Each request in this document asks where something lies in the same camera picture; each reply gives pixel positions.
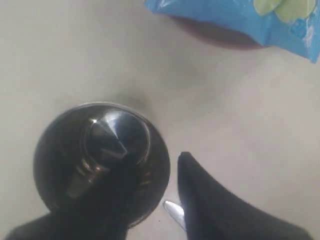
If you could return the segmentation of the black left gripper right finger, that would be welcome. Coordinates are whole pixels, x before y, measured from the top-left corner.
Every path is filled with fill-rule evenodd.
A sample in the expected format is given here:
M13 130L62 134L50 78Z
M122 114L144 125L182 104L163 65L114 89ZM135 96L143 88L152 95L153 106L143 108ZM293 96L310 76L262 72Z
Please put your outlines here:
M177 184L189 240L310 240L302 227L237 197L192 156L182 152Z

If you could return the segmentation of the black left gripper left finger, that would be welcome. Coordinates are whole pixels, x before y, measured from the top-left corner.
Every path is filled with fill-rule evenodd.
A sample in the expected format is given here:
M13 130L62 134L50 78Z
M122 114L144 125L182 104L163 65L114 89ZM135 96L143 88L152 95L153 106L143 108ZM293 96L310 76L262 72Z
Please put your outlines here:
M80 199L19 225L7 240L124 240L137 187L137 162L127 155Z

